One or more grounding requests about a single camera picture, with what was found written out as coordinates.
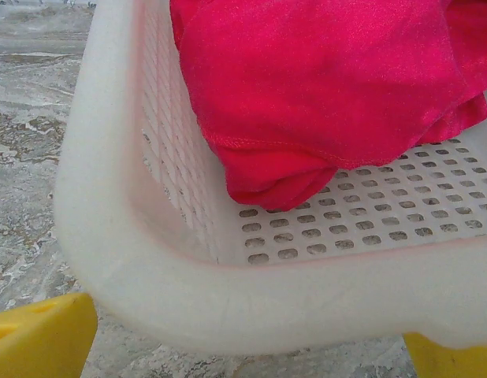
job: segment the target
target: yellow object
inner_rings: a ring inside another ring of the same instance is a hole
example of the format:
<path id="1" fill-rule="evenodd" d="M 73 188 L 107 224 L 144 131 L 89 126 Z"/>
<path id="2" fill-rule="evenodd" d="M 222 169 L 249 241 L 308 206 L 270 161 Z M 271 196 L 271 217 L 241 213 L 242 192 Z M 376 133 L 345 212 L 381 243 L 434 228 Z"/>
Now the yellow object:
<path id="1" fill-rule="evenodd" d="M 0 313 L 0 378 L 79 378 L 96 328 L 87 294 Z"/>
<path id="2" fill-rule="evenodd" d="M 453 350 L 415 333 L 404 340 L 418 378 L 487 378 L 487 346 Z"/>

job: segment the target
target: pink fabric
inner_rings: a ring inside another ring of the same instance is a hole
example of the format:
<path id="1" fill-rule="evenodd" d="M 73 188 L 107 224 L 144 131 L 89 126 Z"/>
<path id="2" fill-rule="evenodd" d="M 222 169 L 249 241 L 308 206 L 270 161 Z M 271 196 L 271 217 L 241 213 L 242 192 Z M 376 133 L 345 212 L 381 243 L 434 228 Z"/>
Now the pink fabric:
<path id="1" fill-rule="evenodd" d="M 291 209 L 487 117 L 487 0 L 171 0 L 229 194 Z"/>

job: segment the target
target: gray marble surface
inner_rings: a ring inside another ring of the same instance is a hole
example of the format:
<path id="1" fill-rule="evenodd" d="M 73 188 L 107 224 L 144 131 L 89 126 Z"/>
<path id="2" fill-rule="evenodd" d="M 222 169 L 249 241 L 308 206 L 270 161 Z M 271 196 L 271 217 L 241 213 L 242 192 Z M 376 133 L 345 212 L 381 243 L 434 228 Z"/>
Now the gray marble surface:
<path id="1" fill-rule="evenodd" d="M 60 145 L 93 10 L 0 6 L 0 311 L 82 291 L 56 240 Z M 99 308 L 84 378 L 411 378 L 401 338 L 278 356 L 187 354 Z"/>

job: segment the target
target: laundry basket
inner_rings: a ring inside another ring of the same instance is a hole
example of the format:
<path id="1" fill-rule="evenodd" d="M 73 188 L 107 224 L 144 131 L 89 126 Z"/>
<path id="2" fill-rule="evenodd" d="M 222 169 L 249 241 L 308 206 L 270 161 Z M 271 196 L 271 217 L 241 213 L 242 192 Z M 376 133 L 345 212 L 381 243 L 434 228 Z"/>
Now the laundry basket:
<path id="1" fill-rule="evenodd" d="M 166 0 L 99 2 L 55 202 L 82 284 L 168 345 L 487 343 L 487 121 L 340 171 L 293 211 L 238 205 L 191 111 Z"/>

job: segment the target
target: perforated basket bottom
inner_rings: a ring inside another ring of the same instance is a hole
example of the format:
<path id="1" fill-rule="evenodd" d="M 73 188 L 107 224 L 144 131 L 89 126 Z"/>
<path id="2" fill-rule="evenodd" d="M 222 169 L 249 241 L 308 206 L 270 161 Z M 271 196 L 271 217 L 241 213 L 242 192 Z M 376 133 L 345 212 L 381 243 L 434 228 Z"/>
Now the perforated basket bottom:
<path id="1" fill-rule="evenodd" d="M 419 146 L 393 164 L 340 171 L 293 211 L 242 207 L 253 265 L 357 254 L 487 234 L 487 165 L 462 143 Z"/>

